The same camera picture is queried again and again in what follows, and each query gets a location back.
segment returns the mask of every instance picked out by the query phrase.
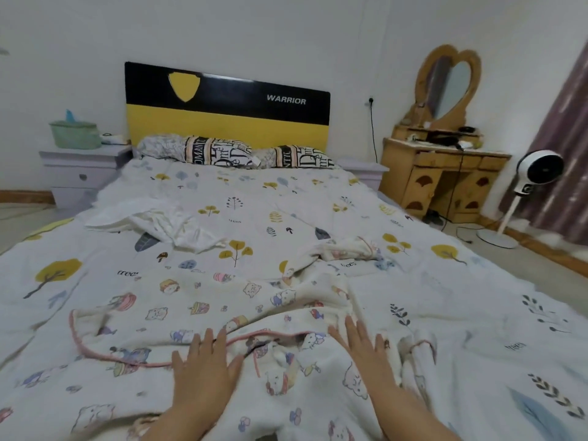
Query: bed sheet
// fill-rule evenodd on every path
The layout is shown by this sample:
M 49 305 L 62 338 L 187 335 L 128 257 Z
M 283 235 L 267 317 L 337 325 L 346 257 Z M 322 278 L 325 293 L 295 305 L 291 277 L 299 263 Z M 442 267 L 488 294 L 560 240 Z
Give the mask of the bed sheet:
M 140 196 L 177 200 L 230 244 L 193 254 L 133 231 L 84 229 L 100 208 Z M 588 437 L 588 323 L 569 306 L 380 201 L 344 170 L 150 157 L 125 166 L 93 209 L 0 257 L 0 421 L 16 411 L 11 396 L 34 392 L 80 359 L 72 309 L 124 306 L 125 288 L 152 267 L 277 280 L 318 240 L 350 236 L 377 246 L 378 259 L 327 266 L 349 277 L 372 333 L 385 330 L 393 341 L 416 329 L 436 334 L 444 422 L 463 439 Z M 117 423 L 99 436 L 120 439 L 126 427 Z

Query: headboard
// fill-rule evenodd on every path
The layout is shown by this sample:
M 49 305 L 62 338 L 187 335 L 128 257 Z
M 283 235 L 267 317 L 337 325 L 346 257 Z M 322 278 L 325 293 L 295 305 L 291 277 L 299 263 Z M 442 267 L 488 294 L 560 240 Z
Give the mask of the headboard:
M 252 148 L 326 149 L 330 93 L 142 63 L 125 63 L 133 145 L 150 134 L 237 139 Z

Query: wooden mirror frame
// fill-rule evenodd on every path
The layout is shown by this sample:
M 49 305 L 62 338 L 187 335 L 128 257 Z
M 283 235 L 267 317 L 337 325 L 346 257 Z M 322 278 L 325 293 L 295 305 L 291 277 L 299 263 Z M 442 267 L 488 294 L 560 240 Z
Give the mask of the wooden mirror frame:
M 451 57 L 451 66 L 456 66 L 459 62 L 466 62 L 470 65 L 472 75 L 467 91 L 455 106 L 444 116 L 434 119 L 425 104 L 427 99 L 427 78 L 439 58 L 442 56 Z M 481 60 L 478 54 L 471 49 L 458 52 L 451 44 L 442 44 L 430 52 L 420 67 L 419 74 L 416 77 L 415 84 L 415 103 L 410 107 L 409 112 L 402 120 L 402 125 L 423 127 L 425 122 L 430 122 L 430 130 L 453 130 L 457 131 L 459 127 L 466 125 L 466 108 L 470 103 L 476 90 L 480 85 L 481 78 Z

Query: white nightstand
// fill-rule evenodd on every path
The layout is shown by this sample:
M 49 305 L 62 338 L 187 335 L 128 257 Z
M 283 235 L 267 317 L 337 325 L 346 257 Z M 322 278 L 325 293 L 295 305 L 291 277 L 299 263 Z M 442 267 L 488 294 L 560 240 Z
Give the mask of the white nightstand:
M 376 162 L 358 161 L 347 157 L 339 159 L 337 164 L 339 164 L 342 169 L 353 173 L 362 183 L 376 192 L 380 188 L 382 175 L 384 172 L 390 170 L 388 167 Z
M 103 188 L 133 157 L 130 145 L 103 145 L 93 150 L 55 147 L 39 155 L 60 209 L 73 207 L 84 195 Z

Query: green tissue box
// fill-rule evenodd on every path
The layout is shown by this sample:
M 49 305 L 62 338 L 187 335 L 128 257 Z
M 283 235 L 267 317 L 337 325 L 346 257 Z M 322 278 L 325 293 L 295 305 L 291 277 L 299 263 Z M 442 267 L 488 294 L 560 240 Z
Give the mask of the green tissue box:
M 63 149 L 97 149 L 102 145 L 95 123 L 57 120 L 49 124 L 55 145 Z

